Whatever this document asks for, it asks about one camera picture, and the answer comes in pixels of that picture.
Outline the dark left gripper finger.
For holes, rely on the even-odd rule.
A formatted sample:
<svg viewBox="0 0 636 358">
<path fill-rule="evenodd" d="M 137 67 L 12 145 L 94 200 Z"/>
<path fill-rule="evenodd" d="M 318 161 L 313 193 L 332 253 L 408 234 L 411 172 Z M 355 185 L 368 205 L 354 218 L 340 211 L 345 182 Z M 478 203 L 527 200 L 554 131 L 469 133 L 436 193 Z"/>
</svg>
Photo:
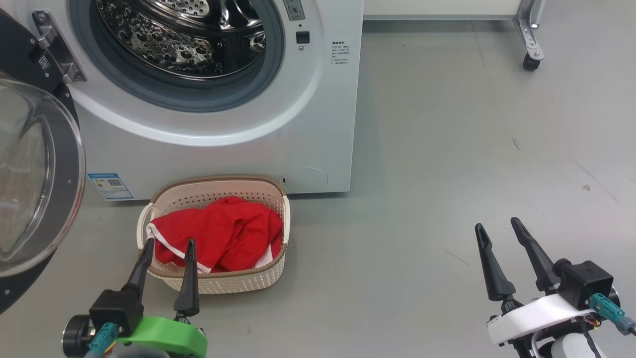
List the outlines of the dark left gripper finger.
<svg viewBox="0 0 636 358">
<path fill-rule="evenodd" d="M 193 238 L 188 240 L 184 262 L 185 270 L 181 290 L 179 297 L 173 304 L 173 310 L 176 312 L 175 319 L 188 319 L 200 312 L 197 252 Z"/>
<path fill-rule="evenodd" d="M 134 265 L 129 280 L 121 288 L 122 291 L 131 292 L 138 301 L 142 301 L 145 290 L 146 275 L 150 265 L 152 265 L 154 255 L 155 239 L 146 240 L 137 262 Z"/>
</svg>

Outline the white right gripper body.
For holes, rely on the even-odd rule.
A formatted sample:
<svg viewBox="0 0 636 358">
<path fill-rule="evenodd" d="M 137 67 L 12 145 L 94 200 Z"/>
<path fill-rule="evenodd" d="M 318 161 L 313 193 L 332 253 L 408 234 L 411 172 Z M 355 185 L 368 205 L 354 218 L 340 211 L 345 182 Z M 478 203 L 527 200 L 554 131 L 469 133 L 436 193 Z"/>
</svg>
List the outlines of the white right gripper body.
<svg viewBox="0 0 636 358">
<path fill-rule="evenodd" d="M 487 322 L 493 344 L 511 344 L 532 335 L 538 335 L 536 340 L 552 337 L 555 344 L 564 340 L 580 341 L 597 327 L 592 310 L 578 310 L 558 294 L 528 304 L 519 303 L 511 294 L 488 294 L 488 298 L 502 303 L 502 313 Z"/>
</svg>

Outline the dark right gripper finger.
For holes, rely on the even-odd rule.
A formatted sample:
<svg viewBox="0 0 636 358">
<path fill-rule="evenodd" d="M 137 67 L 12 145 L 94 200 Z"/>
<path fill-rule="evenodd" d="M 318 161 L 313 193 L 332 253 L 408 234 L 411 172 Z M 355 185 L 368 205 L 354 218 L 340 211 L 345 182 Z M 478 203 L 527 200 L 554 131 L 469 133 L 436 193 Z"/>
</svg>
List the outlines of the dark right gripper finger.
<svg viewBox="0 0 636 358">
<path fill-rule="evenodd" d="M 517 217 L 510 219 L 518 242 L 524 247 L 536 275 L 536 287 L 545 294 L 556 294 L 560 278 L 554 274 L 554 262 Z"/>
<path fill-rule="evenodd" d="M 516 288 L 502 271 L 492 251 L 490 237 L 482 224 L 475 225 L 475 234 L 488 298 L 494 302 L 513 299 Z"/>
</svg>

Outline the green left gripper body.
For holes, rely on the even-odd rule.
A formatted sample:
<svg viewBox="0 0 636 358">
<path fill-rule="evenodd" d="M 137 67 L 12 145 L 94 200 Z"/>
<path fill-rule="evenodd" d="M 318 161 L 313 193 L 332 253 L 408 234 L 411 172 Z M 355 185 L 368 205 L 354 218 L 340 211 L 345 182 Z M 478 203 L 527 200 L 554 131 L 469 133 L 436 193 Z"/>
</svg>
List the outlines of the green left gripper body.
<svg viewBox="0 0 636 358">
<path fill-rule="evenodd" d="M 197 327 L 155 316 L 143 317 L 130 336 L 117 342 L 194 358 L 204 358 L 208 349 L 207 336 Z"/>
</svg>

